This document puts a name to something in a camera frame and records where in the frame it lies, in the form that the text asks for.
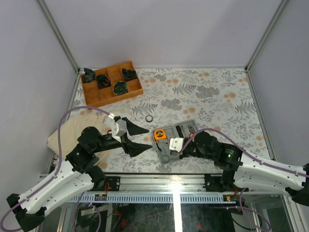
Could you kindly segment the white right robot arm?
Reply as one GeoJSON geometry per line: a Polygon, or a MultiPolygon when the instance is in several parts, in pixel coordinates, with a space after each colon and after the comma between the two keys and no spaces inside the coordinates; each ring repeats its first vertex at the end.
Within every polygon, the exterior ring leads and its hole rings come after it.
{"type": "Polygon", "coordinates": [[[223,171],[221,178],[211,183],[213,191],[265,190],[291,197],[300,205],[309,204],[308,165],[293,166],[265,159],[233,141],[219,142],[202,130],[189,138],[171,139],[169,148],[184,157],[212,160],[223,171]]]}

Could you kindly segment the grey plastic tool case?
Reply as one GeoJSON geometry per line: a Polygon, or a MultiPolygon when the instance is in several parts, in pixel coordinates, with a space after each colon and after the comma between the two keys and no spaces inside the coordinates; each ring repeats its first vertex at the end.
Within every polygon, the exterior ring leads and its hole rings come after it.
{"type": "MultiPolygon", "coordinates": [[[[169,164],[181,159],[179,152],[185,144],[185,140],[189,139],[197,131],[197,125],[194,120],[190,119],[156,129],[163,129],[165,131],[169,144],[165,146],[160,145],[162,148],[162,152],[160,152],[154,141],[154,149],[161,164],[169,164]]],[[[154,131],[156,129],[153,129],[151,132],[153,140],[155,140],[154,131]]]]}

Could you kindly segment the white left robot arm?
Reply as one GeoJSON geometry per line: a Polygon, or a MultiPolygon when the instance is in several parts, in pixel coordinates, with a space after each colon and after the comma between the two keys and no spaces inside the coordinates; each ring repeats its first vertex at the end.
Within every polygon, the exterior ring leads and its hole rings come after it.
{"type": "Polygon", "coordinates": [[[122,148],[130,157],[136,157],[152,146],[135,143],[128,136],[148,132],[148,129],[119,116],[115,117],[107,134],[101,134],[95,127],[83,129],[76,147],[53,172],[23,194],[13,193],[7,197],[20,230],[29,232],[37,228],[54,209],[80,193],[102,190],[106,175],[96,165],[99,160],[96,154],[122,148]]]}

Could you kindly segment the orange tape measure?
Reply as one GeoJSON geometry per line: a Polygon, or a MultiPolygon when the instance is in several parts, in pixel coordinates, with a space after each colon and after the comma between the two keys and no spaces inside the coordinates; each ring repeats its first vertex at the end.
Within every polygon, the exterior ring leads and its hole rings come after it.
{"type": "Polygon", "coordinates": [[[155,141],[156,147],[158,148],[160,152],[162,152],[162,148],[160,145],[165,146],[169,144],[167,135],[163,129],[156,129],[154,131],[154,141],[155,141]]]}

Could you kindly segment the black tape roll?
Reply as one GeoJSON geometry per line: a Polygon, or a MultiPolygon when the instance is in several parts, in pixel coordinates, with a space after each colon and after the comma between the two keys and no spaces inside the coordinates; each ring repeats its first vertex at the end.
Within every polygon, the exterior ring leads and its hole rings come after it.
{"type": "Polygon", "coordinates": [[[153,116],[152,115],[147,115],[145,117],[146,122],[152,122],[153,121],[153,116]]]}

